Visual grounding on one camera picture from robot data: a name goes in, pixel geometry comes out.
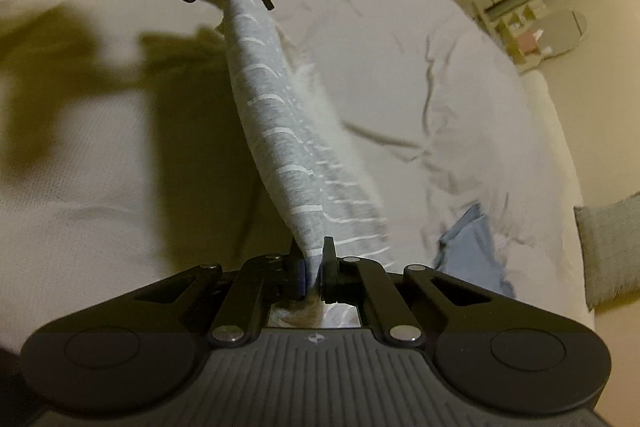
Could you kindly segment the small storage shelf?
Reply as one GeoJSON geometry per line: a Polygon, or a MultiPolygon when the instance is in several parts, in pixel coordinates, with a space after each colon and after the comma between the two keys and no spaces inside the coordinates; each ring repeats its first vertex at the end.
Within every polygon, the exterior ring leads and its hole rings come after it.
{"type": "Polygon", "coordinates": [[[538,46],[541,30],[533,30],[549,12],[544,0],[529,0],[492,20],[474,2],[469,12],[477,26],[510,58],[520,74],[535,69],[544,57],[538,46]]]}

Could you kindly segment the cream bed frame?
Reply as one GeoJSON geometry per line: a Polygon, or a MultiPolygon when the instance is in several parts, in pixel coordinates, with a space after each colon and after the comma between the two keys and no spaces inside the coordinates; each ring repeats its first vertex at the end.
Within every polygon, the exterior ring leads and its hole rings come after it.
{"type": "Polygon", "coordinates": [[[596,320],[586,301],[582,244],[574,213],[576,207],[584,205],[574,159],[544,75],[539,70],[530,70],[521,77],[521,82],[529,108],[544,136],[544,143],[548,146],[559,181],[563,249],[561,265],[563,282],[568,291],[563,314],[594,329],[596,320]]]}

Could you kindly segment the grey cushion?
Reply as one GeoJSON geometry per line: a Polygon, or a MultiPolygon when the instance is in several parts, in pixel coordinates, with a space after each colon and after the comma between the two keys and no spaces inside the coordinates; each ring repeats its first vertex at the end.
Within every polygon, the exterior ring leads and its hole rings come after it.
{"type": "Polygon", "coordinates": [[[639,194],[602,207],[575,207],[590,309],[639,290],[639,194]]]}

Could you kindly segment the blue folded garment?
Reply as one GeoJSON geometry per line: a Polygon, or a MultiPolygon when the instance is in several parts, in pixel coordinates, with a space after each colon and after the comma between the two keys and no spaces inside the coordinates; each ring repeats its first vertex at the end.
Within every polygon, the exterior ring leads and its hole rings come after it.
{"type": "Polygon", "coordinates": [[[496,257],[488,216],[478,202],[440,236],[433,269],[486,291],[516,297],[506,269],[496,257]]]}

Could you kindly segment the grey striped t-shirt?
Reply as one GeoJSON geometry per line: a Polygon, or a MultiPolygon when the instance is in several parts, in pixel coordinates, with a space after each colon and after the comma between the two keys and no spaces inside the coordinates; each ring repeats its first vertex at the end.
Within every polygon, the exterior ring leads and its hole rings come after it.
{"type": "Polygon", "coordinates": [[[387,220],[375,184],[338,121],[314,62],[293,44],[262,0],[216,0],[224,19],[231,88],[250,153],[280,217],[303,251],[308,297],[278,303],[276,327],[355,327],[353,306],[322,303],[322,246],[392,266],[387,220]]]}

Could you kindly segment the oval mirror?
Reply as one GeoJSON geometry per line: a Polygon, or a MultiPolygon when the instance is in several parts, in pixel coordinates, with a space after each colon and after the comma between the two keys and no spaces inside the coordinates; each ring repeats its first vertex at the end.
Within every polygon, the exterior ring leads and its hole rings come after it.
{"type": "Polygon", "coordinates": [[[585,15],[570,9],[552,12],[529,27],[543,58],[556,57],[575,49],[587,29],[585,15]]]}

